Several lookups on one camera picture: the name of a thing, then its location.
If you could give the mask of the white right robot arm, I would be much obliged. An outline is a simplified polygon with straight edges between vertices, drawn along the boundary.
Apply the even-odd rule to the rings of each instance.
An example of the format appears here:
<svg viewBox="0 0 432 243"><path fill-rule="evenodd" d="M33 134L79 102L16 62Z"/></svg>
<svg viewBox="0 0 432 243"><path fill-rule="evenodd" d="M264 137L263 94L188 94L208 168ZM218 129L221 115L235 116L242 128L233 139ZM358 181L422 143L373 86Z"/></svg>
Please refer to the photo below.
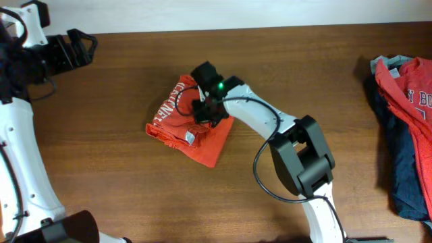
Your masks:
<svg viewBox="0 0 432 243"><path fill-rule="evenodd" d="M196 67L191 76L201 95L193 103L196 122L217 126L222 119L234 117L261 135L265 142L252 166L258 185L277 200L303 206L311 242L347 242L333 200L335 159L317 121L276 109L243 80L224 78L209 62ZM293 199L270 191L260 179L258 162L265 149L271 151L277 177Z"/></svg>

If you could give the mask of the orange red t-shirt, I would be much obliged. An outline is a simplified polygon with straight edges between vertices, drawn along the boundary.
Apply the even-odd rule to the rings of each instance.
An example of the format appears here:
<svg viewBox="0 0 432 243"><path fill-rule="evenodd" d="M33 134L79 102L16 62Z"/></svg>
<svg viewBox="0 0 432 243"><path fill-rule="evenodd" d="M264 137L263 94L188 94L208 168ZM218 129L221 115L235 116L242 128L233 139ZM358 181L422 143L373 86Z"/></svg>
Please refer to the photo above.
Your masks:
<svg viewBox="0 0 432 243"><path fill-rule="evenodd" d="M197 124L193 117L180 115L180 112L190 113L192 101L200 98L199 91L193 88L195 85L196 82L191 76L180 76L178 83L145 130L149 136L165 145L213 168L224 148L234 118L223 119L212 128L209 124Z"/></svg>

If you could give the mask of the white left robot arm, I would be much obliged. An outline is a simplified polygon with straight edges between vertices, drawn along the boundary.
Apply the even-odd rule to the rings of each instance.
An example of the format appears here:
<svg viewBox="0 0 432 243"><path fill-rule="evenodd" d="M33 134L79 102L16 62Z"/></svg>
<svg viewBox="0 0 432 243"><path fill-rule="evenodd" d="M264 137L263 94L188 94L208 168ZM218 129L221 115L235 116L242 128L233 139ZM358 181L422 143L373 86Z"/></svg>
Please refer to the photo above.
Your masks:
<svg viewBox="0 0 432 243"><path fill-rule="evenodd" d="M1 231L5 242L128 242L99 231L92 214L66 215L49 181L34 131L30 85L52 83L51 76L87 65L93 49L87 34L72 29L72 49L61 37L31 42L30 25L17 18L22 33L1 28Z"/></svg>

